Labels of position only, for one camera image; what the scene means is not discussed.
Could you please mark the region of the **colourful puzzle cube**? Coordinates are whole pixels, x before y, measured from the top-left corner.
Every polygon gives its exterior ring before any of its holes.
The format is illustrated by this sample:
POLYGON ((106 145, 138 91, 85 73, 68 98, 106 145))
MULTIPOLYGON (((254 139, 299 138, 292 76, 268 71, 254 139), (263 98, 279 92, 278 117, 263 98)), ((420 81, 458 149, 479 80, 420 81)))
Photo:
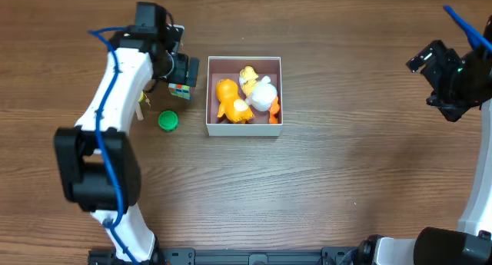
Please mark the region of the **colourful puzzle cube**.
POLYGON ((183 98, 186 100, 191 100, 192 95, 194 94, 194 87, 184 85, 184 84, 168 84, 168 90, 171 95, 179 98, 183 98))

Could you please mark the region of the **orange plastic duck toy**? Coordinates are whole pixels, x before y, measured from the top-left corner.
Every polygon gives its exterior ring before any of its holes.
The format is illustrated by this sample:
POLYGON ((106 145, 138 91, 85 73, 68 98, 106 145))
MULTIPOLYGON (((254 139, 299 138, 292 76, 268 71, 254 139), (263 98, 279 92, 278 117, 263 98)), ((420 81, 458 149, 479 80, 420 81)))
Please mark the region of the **orange plastic duck toy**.
POLYGON ((235 81, 221 79, 216 85, 216 97, 220 102, 217 118, 226 117, 233 124, 246 124, 254 119, 254 113, 240 97, 235 81))

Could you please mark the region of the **white plush duck toy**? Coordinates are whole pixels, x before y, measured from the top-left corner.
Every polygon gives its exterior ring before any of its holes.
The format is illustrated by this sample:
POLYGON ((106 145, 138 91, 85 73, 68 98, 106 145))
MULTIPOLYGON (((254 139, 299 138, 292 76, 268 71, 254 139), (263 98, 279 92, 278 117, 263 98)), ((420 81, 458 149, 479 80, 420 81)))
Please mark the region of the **white plush duck toy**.
POLYGON ((245 101, 257 111, 267 111, 269 113, 269 124, 278 124, 278 114, 280 112, 278 90, 271 83, 269 76, 265 75, 261 80, 258 80, 258 78, 259 75, 251 66, 241 69, 239 84, 246 96, 245 101))

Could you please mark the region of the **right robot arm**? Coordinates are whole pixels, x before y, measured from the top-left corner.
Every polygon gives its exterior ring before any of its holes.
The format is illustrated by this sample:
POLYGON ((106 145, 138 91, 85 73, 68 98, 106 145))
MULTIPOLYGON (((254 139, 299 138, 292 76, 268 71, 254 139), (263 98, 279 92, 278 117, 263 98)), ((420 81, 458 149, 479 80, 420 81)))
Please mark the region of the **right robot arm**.
POLYGON ((470 50, 459 55, 441 40, 432 41, 406 64, 431 86, 427 105, 449 122, 476 108, 480 147, 473 183, 453 230, 425 227, 415 238, 372 236, 347 255, 352 264, 491 265, 491 23, 478 31, 449 5, 446 13, 467 37, 470 50))

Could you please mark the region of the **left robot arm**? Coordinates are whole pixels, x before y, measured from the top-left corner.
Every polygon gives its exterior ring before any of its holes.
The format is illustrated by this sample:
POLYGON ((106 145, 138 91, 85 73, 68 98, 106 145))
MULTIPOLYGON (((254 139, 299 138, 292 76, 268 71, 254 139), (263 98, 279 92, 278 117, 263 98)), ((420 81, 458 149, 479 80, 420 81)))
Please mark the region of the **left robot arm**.
POLYGON ((141 172, 128 134, 141 95, 159 81, 193 91, 199 60, 179 53, 184 30, 166 8, 138 2, 134 24, 92 32, 108 51, 103 79, 75 126, 54 135, 65 198, 90 213, 115 246, 90 251, 90 264, 167 262, 138 207, 141 172))

